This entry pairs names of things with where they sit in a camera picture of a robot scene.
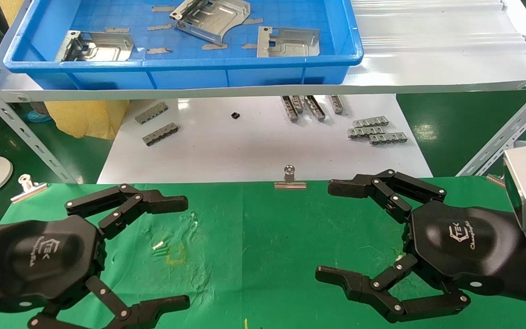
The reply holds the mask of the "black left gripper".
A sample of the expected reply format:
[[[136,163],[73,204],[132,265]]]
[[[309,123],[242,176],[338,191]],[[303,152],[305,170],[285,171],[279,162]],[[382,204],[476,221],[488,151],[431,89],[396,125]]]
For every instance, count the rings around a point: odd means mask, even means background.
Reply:
[[[71,216],[62,220],[0,225],[0,313],[44,308],[28,328],[82,329],[57,315],[91,292],[114,315],[105,329],[154,329],[163,314],[190,307],[186,295],[128,307],[98,277],[106,258],[104,239],[113,239],[143,214],[188,210],[186,196],[118,185],[69,200],[65,208]],[[98,229],[85,219],[108,210]]]

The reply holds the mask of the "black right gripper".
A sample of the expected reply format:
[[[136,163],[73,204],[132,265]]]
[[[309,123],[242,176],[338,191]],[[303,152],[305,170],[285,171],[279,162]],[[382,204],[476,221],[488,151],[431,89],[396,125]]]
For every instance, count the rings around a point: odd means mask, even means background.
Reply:
[[[371,198],[397,223],[408,223],[407,253],[374,279],[356,271],[318,266],[316,280],[340,286],[347,300],[371,306],[389,323],[460,313],[470,298],[483,296],[526,301],[526,236],[514,213],[482,207],[452,207],[445,189],[388,169],[351,180],[331,180],[328,194]],[[412,211],[403,199],[423,205]],[[389,290],[415,273],[438,296],[401,301]]]

